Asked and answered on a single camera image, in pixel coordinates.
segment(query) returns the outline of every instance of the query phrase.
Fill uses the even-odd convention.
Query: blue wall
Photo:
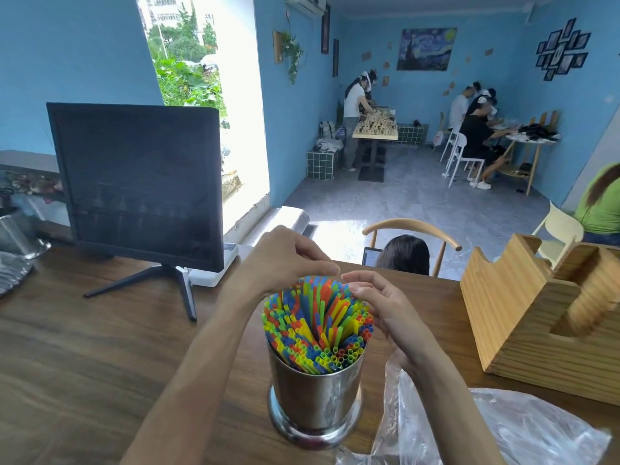
[[[524,21],[525,15],[519,13],[351,21],[345,35],[345,46],[341,48],[344,53],[341,60],[343,86],[349,85],[362,71],[377,69],[379,84],[373,88],[373,99],[379,104],[394,107],[396,118],[401,123],[418,119],[423,124],[430,124],[430,139],[439,127],[440,111],[447,114],[454,97],[472,81],[480,80],[483,87],[496,88],[501,101],[511,88],[510,65],[518,48]],[[458,29],[448,70],[396,70],[402,30],[433,27]],[[387,49],[389,42],[392,43],[392,50]],[[493,49],[491,56],[484,55],[487,49]],[[361,54],[368,51],[372,53],[372,60],[362,62]],[[465,63],[467,57],[471,57],[469,64]],[[388,70],[383,69],[384,62],[390,63]],[[387,87],[381,86],[383,76],[390,77]],[[450,90],[449,96],[442,96],[452,81],[455,81],[456,87]]]
[[[561,113],[562,141],[543,148],[534,187],[561,205],[592,155],[620,103],[620,0],[559,0],[534,11],[524,26],[515,55],[512,98],[517,117],[529,120],[544,111]],[[592,33],[583,51],[588,57],[582,69],[542,80],[536,68],[536,48],[549,33],[563,29],[577,18],[575,29]]]
[[[291,85],[288,61],[274,61],[273,30],[288,30],[284,0],[255,0],[254,10],[271,203],[277,207],[306,176],[306,152],[317,139],[319,123],[336,120],[340,79],[332,78],[332,39],[340,39],[342,67],[344,20],[332,11],[329,55],[323,55],[321,18],[290,9],[291,31],[304,49],[299,76]]]
[[[135,0],[0,5],[0,149],[54,154],[47,101],[163,104]]]

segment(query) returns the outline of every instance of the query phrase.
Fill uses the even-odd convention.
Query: starry night painting
[[[455,39],[456,28],[404,29],[397,70],[446,71]]]

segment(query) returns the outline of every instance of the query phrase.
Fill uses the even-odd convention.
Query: woman
[[[345,111],[342,125],[346,129],[346,145],[343,168],[347,171],[355,171],[353,164],[357,158],[357,139],[353,138],[353,131],[360,122],[360,106],[368,114],[372,114],[373,109],[366,100],[365,88],[368,87],[368,77],[358,77],[345,92]]]
[[[575,218],[584,226],[584,242],[620,247],[620,163],[598,172]]]
[[[484,142],[489,139],[503,137],[504,135],[515,134],[518,131],[516,129],[508,129],[496,132],[488,127],[486,117],[491,112],[492,108],[490,98],[478,96],[474,104],[476,105],[476,109],[473,113],[465,117],[461,125],[461,134],[465,135],[467,139],[467,145],[465,145],[463,150],[463,157],[484,160],[484,164],[487,168],[483,171],[481,180],[476,187],[487,191],[491,189],[491,185],[487,183],[487,179],[491,177],[495,170],[506,162],[506,158],[484,145]],[[476,170],[473,170],[472,176],[476,175]],[[471,181],[471,185],[474,186],[475,178],[470,178],[469,180]]]

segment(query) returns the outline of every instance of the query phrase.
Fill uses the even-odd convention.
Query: bag
[[[525,393],[470,389],[508,465],[596,465],[611,435]],[[336,465],[441,465],[414,383],[390,359],[383,419],[370,456],[340,448]]]
[[[435,138],[433,139],[433,145],[435,147],[438,147],[442,143],[443,143],[443,131],[440,130],[435,134]]]

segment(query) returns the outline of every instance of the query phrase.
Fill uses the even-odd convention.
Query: hand
[[[340,268],[315,242],[283,226],[260,238],[226,286],[255,298],[289,288],[300,277],[336,276]]]
[[[354,271],[342,275],[349,290],[371,305],[375,325],[395,348],[400,366],[406,371],[430,343],[436,343],[405,294],[372,271]]]

